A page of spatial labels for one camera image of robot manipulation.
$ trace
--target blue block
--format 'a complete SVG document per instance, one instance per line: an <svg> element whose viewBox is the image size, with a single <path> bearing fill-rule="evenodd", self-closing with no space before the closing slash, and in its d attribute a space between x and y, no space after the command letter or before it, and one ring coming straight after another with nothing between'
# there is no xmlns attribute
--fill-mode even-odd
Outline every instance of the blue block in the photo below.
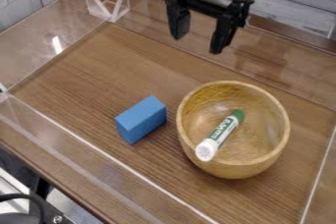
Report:
<svg viewBox="0 0 336 224"><path fill-rule="evenodd" d="M166 121L166 108L159 100L147 96L115 118L117 130L129 144L134 144Z"/></svg>

